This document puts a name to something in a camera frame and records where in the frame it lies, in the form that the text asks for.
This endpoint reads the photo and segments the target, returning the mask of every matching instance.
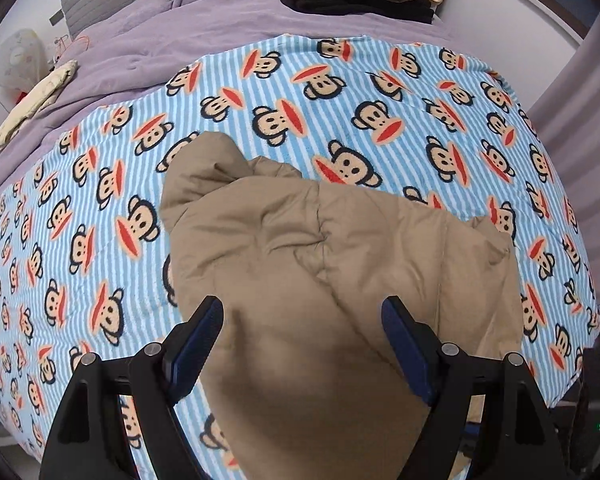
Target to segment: bed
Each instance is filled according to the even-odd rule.
[[[366,168],[350,184],[490,216],[514,240],[522,353],[547,404],[576,380],[600,316],[577,220],[514,89],[440,20],[136,0],[79,38],[58,62],[78,60],[77,78],[0,154],[0,420],[38,460],[81,355],[132,355],[181,321],[156,209],[205,130],[332,182],[347,148]],[[200,384],[177,413],[206,471],[242,478]]]

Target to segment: purple bedsheet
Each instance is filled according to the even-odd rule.
[[[55,104],[20,131],[0,153],[0,193],[49,152],[64,131],[100,105],[136,98],[166,83],[206,54],[281,34],[311,38],[367,34],[392,43],[421,41],[467,52],[446,25],[377,16],[300,14],[280,0],[137,0],[87,28],[60,63],[78,61],[74,80]]]

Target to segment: blue gripper pad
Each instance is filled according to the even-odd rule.
[[[430,383],[429,378],[435,371],[431,368],[436,366],[436,363],[427,361],[414,335],[396,311],[397,308],[404,307],[394,304],[388,298],[382,302],[382,328],[400,363],[400,368],[409,383],[411,391],[421,397],[428,406],[432,406],[437,391],[434,385]]]
[[[221,301],[215,298],[171,364],[168,396],[174,404],[191,393],[223,322],[224,309]]]

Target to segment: silver screw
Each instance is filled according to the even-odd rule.
[[[517,354],[515,352],[509,354],[509,362],[514,366],[520,366],[525,360],[522,358],[522,355]]]
[[[442,353],[444,355],[458,355],[460,353],[460,349],[458,348],[457,345],[453,344],[453,343],[444,343],[442,345]]]
[[[80,358],[80,362],[85,366],[89,366],[95,360],[96,360],[96,354],[94,354],[93,352],[89,352],[88,354],[85,354]]]
[[[160,345],[160,343],[149,343],[144,347],[144,353],[148,356],[159,354],[160,350],[162,350],[162,345]]]

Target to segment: curtain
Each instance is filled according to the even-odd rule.
[[[528,115],[578,219],[600,304],[600,15]]]

